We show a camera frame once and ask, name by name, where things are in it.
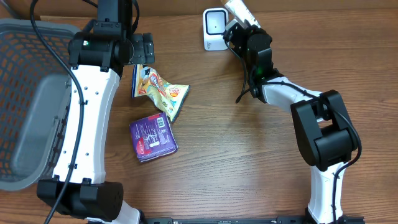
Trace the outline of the white tube with gold cap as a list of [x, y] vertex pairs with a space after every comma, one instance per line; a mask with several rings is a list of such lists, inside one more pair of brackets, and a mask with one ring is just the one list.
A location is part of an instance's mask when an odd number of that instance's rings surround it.
[[255, 26], [261, 28], [260, 23], [247, 8], [243, 0], [221, 0], [224, 7], [233, 14], [239, 25], [243, 29]]

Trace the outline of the yellow snack bag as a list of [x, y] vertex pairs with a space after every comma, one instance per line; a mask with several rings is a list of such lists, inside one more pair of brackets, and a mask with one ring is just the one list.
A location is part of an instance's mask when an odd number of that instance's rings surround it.
[[189, 90], [190, 85], [171, 84], [148, 65], [138, 64], [134, 66], [132, 97], [149, 97], [155, 106], [169, 117], [172, 123], [177, 119]]

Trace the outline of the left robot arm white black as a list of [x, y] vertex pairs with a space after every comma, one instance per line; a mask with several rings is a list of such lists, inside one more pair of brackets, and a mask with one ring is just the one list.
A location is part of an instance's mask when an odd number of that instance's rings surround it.
[[68, 44], [63, 63], [71, 99], [60, 157], [37, 196], [60, 213], [89, 223], [144, 223], [123, 199], [123, 185], [106, 181], [104, 147], [111, 105], [126, 65], [154, 62], [150, 33], [137, 33], [136, 1], [98, 1], [96, 19]]

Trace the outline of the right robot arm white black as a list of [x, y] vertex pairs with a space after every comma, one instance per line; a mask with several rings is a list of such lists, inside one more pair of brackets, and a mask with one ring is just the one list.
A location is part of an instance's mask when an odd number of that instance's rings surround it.
[[336, 90], [308, 90], [289, 81], [274, 67], [272, 37], [256, 25], [229, 22], [223, 39], [243, 66], [241, 94], [250, 93], [292, 116], [298, 149], [311, 175], [310, 201], [302, 223], [364, 223], [362, 217], [344, 215], [341, 207], [345, 170], [362, 153], [341, 95]]

